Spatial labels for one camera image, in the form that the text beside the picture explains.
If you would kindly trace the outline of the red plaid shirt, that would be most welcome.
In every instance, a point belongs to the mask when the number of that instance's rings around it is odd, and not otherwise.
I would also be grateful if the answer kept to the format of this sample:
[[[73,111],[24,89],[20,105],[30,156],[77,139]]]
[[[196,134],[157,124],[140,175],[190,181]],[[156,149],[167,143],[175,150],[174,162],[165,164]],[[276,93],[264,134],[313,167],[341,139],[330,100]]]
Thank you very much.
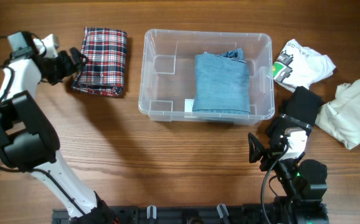
[[[83,93],[120,97],[125,87],[128,34],[119,29],[85,27],[81,53],[87,62],[71,87]]]

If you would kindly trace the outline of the black garment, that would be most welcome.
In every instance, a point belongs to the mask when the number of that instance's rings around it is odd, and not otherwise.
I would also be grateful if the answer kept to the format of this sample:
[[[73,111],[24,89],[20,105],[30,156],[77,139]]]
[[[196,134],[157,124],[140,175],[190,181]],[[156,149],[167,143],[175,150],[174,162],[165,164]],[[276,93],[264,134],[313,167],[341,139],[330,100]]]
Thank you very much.
[[[323,105],[320,96],[303,86],[298,86],[288,100],[283,100],[278,108],[279,115],[273,118],[266,129],[270,138],[269,146],[275,147],[280,143],[280,136],[287,128],[299,127],[309,136],[312,132],[319,108]]]

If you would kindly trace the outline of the blue denim jeans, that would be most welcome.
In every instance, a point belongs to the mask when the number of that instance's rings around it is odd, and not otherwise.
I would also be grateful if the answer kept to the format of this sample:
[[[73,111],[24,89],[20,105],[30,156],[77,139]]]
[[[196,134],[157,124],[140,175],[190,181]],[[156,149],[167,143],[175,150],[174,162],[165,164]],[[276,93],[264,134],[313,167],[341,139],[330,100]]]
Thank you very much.
[[[195,56],[196,113],[250,114],[250,67],[244,51]]]

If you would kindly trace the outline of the white printed t-shirt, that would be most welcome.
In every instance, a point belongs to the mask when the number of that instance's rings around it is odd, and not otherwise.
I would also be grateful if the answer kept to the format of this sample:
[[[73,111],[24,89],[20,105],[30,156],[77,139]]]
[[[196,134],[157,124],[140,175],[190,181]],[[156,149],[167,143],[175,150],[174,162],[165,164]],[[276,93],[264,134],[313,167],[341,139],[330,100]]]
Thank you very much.
[[[273,63],[273,79],[280,86],[294,92],[333,75],[336,65],[327,55],[289,40]]]

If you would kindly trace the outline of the cream white garment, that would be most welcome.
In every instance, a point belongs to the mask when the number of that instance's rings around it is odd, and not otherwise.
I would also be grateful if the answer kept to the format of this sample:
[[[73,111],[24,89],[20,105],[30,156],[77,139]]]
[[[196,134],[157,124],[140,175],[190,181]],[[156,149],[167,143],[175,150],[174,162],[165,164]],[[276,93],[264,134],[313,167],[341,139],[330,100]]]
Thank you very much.
[[[360,144],[360,80],[336,88],[335,99],[321,106],[315,124],[352,150]]]

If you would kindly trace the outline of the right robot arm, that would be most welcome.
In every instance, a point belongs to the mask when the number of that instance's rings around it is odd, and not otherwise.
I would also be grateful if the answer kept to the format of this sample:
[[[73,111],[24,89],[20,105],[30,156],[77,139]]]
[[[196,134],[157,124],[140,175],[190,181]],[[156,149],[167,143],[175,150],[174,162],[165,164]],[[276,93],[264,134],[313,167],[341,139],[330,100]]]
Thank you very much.
[[[280,136],[279,143],[267,148],[248,134],[249,162],[260,163],[265,173],[260,188],[262,223],[328,223],[323,204],[327,191],[327,166],[313,159],[303,160],[306,135],[295,133]],[[265,203],[265,190],[277,179],[285,195],[276,194],[272,203]]]

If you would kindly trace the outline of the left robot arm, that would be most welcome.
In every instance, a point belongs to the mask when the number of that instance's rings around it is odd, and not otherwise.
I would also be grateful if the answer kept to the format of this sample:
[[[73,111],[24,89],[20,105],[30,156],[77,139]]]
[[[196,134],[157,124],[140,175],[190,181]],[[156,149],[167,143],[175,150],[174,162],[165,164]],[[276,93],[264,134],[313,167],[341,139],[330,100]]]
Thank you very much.
[[[87,62],[76,48],[46,57],[44,51],[26,47],[0,66],[0,170],[29,173],[43,182],[66,208],[70,223],[119,223],[116,213],[66,163],[57,132],[34,99],[42,80],[56,84]]]

